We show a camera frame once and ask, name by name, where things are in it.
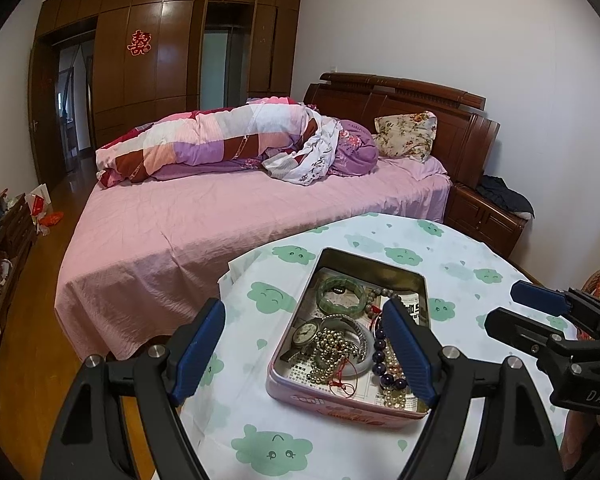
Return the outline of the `cloud-print white tablecloth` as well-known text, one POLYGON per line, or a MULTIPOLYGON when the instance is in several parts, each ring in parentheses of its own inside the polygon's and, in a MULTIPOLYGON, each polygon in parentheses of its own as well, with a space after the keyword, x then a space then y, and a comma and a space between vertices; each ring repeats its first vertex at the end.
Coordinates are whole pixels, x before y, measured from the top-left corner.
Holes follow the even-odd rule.
POLYGON ((362 214, 253 249, 222 279, 226 325, 181 419, 213 479, 394 479, 426 408, 386 396, 365 367, 330 382, 298 345, 321 314, 320 286, 355 278, 378 304, 400 294, 442 344, 501 362, 509 348, 484 329, 513 309, 521 278, 485 244, 427 220, 362 214))

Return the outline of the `red cord jade pendant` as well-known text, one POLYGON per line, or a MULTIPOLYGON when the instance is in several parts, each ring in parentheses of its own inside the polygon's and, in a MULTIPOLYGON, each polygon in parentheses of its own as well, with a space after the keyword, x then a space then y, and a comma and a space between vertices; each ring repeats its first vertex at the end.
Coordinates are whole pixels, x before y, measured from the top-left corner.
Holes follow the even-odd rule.
POLYGON ((344 359, 329 378, 327 383, 328 390, 334 396, 344 396, 347 399, 352 399, 358 390, 358 375, 354 375, 353 380, 344 378, 344 368, 350 364, 348 359, 344 359))

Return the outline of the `dark wooden headboard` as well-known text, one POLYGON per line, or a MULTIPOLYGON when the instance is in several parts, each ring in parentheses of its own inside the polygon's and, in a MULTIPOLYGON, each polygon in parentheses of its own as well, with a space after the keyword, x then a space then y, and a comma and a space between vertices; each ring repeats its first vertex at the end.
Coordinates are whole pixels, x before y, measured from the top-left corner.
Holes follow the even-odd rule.
POLYGON ((486 117, 486 99, 465 90, 413 79, 324 73, 303 101, 327 116, 350 119, 370 131, 378 117, 429 110, 438 118, 432 154, 454 182, 479 183, 500 124, 486 117))

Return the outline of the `brown wooden wardrobe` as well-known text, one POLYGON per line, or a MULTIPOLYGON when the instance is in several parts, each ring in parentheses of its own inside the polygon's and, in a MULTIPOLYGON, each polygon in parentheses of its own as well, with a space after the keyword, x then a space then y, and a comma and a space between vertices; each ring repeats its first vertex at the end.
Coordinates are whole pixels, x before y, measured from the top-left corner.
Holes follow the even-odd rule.
POLYGON ((29 67, 29 120, 38 180, 54 188, 67 167, 57 118, 60 51, 93 40, 94 148, 129 128, 169 113, 196 110, 201 98, 204 28, 212 8, 251 28, 248 96, 286 96, 291 87, 300 0, 47 0, 29 67), (137 29, 151 51, 126 50, 137 29))

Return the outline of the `dark green jade bangle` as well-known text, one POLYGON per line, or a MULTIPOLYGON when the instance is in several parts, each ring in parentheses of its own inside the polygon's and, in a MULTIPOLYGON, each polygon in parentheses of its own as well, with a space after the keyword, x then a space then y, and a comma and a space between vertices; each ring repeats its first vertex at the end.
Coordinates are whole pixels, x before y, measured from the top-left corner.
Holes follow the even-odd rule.
POLYGON ((325 314, 344 314, 356 318, 366 308, 365 287, 352 278, 332 276, 318 285, 315 300, 317 307, 325 314))

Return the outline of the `red and white bag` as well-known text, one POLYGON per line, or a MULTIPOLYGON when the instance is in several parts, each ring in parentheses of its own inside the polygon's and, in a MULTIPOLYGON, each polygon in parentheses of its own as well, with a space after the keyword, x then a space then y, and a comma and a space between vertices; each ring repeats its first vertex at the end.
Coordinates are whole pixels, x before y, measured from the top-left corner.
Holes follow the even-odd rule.
POLYGON ((50 192, 45 183, 39 184, 31 192, 24 196, 30 210, 36 234, 45 236, 50 232, 52 226, 57 226, 64 218, 61 211, 53 210, 50 192))

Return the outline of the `wooden nightstand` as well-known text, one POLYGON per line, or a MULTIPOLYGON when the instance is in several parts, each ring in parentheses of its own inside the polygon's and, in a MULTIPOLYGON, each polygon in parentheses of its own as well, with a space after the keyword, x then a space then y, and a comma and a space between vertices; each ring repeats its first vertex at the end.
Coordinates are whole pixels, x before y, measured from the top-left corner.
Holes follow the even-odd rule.
POLYGON ((508 259, 527 221, 501 209, 471 188, 455 183, 450 189, 443 223, 508 259))

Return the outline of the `pink metal tin box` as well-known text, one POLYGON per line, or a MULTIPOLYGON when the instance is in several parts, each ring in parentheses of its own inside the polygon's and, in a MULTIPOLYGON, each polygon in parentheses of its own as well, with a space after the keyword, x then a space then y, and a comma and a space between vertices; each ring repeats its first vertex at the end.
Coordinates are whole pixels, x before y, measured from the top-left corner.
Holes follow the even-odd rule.
POLYGON ((358 390, 352 399, 334 396, 328 390, 329 378, 347 359, 347 344, 336 330, 324 330, 318 335, 317 344, 307 356, 300 354, 290 362, 279 359, 290 348, 296 328, 311 318, 328 315, 317 307, 315 294, 321 281, 332 276, 352 278, 365 287, 366 308, 353 319, 369 330, 370 308, 382 310, 391 299, 401 301, 416 324, 430 324, 427 286, 421 275, 340 249, 326 248, 314 263, 294 315, 268 364, 266 391, 272 398, 298 408, 368 426, 400 428, 410 420, 423 418, 428 412, 427 405, 407 385, 390 342, 381 336, 380 327, 370 330, 375 350, 372 367, 358 376, 358 390))

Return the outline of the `white floral cloth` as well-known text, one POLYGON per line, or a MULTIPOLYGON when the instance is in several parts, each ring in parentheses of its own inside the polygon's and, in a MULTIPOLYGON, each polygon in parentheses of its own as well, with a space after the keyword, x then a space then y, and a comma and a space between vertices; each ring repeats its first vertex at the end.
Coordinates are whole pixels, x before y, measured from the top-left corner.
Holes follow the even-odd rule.
POLYGON ((321 118, 316 125, 316 131, 299 151, 265 159, 264 171, 274 179, 302 186, 323 180, 335 161, 342 127, 338 119, 331 117, 321 118))

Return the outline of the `floral pillow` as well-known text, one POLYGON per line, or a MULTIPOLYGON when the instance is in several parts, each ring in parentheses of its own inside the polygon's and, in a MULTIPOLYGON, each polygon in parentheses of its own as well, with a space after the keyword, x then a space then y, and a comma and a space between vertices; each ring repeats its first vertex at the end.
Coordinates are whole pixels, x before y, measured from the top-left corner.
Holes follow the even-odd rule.
POLYGON ((382 116, 375 119, 374 136, 379 155, 426 162, 438 131, 438 118, 429 110, 420 113, 382 116))

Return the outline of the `red knot tassel pendant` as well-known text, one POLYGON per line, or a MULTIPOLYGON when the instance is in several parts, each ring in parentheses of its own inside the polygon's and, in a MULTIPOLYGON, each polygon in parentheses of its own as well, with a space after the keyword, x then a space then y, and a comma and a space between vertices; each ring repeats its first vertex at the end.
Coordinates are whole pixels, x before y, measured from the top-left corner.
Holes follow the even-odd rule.
POLYGON ((370 308, 370 330, 373 332, 381 326, 382 311, 381 308, 371 307, 370 308))

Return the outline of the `purple folded blanket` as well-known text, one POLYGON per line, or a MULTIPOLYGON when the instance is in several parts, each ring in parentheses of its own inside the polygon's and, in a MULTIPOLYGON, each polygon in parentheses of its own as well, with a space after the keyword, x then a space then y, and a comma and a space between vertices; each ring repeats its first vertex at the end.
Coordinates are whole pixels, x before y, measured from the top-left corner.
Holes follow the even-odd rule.
POLYGON ((341 119, 336 155, 329 173, 338 177, 370 174, 378 161, 378 148, 370 130, 357 122, 341 119))

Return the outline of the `pink-sheeted bed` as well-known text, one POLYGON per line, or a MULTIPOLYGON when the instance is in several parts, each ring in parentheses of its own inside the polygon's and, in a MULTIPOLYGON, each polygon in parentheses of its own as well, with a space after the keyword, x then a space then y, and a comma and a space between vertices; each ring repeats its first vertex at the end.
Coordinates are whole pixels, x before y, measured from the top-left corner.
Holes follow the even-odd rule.
POLYGON ((190 321, 245 252, 368 212, 439 221, 450 187, 438 162, 386 160, 308 186, 258 170, 98 186, 61 263, 58 322, 78 356, 124 360, 190 321))

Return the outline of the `patchwork pink quilt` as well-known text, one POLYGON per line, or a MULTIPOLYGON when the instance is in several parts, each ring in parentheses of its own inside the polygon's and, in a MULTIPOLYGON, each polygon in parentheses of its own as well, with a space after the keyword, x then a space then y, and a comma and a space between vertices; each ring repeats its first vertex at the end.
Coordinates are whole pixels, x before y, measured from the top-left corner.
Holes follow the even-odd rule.
POLYGON ((256 99, 220 110, 172 114, 137 127, 96 151, 104 188, 142 182, 165 166, 208 166, 302 148, 323 118, 288 98, 256 99))

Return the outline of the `black clothes on nightstand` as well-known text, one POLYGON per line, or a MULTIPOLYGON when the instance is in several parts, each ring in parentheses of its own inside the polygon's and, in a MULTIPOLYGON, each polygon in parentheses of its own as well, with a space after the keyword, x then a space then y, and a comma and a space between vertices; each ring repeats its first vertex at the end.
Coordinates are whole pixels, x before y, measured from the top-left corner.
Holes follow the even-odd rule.
POLYGON ((534 217, 534 209, 528 198, 509 188, 500 177, 485 174, 478 183, 476 191, 498 208, 521 219, 531 220, 534 217))

